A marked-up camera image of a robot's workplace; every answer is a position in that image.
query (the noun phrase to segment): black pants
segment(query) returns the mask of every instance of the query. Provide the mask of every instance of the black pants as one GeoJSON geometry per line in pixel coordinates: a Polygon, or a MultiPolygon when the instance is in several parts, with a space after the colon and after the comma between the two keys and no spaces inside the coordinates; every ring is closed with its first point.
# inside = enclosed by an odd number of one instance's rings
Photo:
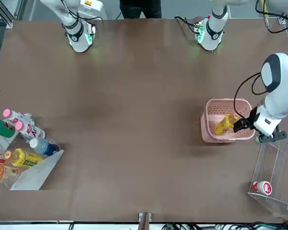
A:
{"type": "Polygon", "coordinates": [[[146,18],[162,18],[161,0],[151,0],[144,6],[132,6],[120,1],[120,10],[124,18],[140,18],[141,12],[146,18]]]}

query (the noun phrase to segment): yellow bottle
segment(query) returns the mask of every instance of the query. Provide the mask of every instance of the yellow bottle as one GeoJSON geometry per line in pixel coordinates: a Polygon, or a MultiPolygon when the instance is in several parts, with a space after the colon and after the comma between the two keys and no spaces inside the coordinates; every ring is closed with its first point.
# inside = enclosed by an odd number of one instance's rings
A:
{"type": "Polygon", "coordinates": [[[7,151],[4,157],[7,161],[10,161],[13,166],[26,168],[30,168],[43,160],[38,154],[27,153],[22,149],[15,149],[14,152],[7,151]]]}
{"type": "Polygon", "coordinates": [[[216,125],[216,135],[224,135],[230,128],[234,127],[234,123],[237,120],[237,115],[226,114],[225,118],[216,125]]]}

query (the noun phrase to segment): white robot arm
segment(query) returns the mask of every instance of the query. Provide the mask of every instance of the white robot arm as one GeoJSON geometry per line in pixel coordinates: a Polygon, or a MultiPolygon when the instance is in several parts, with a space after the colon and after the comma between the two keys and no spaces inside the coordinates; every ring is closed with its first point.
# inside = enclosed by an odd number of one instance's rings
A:
{"type": "Polygon", "coordinates": [[[229,16],[228,5],[242,5],[249,0],[211,0],[212,11],[196,25],[195,39],[205,50],[213,51],[221,42],[224,26],[229,16]]]}
{"type": "Polygon", "coordinates": [[[95,26],[84,19],[106,19],[103,4],[97,0],[40,0],[62,21],[69,43],[78,53],[85,52],[94,41],[95,26]]]}
{"type": "Polygon", "coordinates": [[[260,74],[267,95],[248,118],[234,124],[234,131],[256,129],[260,142],[285,139],[286,132],[279,131],[277,126],[288,115],[288,53],[271,54],[264,61],[260,74]]]}

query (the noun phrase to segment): pink basket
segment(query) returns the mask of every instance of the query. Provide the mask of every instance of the pink basket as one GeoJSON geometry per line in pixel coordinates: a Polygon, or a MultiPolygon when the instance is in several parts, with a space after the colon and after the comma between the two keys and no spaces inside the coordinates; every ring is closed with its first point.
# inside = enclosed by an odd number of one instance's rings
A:
{"type": "MultiPolygon", "coordinates": [[[[236,109],[244,117],[248,117],[252,110],[251,104],[244,99],[236,99],[236,109]]],[[[255,130],[243,129],[234,133],[232,129],[225,135],[215,134],[216,125],[221,122],[226,114],[236,114],[234,111],[234,99],[209,99],[201,117],[202,138],[207,143],[230,143],[236,141],[251,140],[255,136],[255,130]]]]}

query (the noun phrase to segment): blue bottle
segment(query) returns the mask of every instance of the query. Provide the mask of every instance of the blue bottle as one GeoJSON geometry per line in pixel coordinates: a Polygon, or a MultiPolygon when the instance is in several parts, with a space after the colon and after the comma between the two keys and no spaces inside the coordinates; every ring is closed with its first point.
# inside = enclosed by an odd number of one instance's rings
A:
{"type": "Polygon", "coordinates": [[[51,156],[54,154],[54,152],[57,152],[60,150],[57,145],[50,144],[44,138],[31,139],[29,144],[30,144],[30,147],[33,148],[35,153],[44,154],[46,156],[51,156]]]}

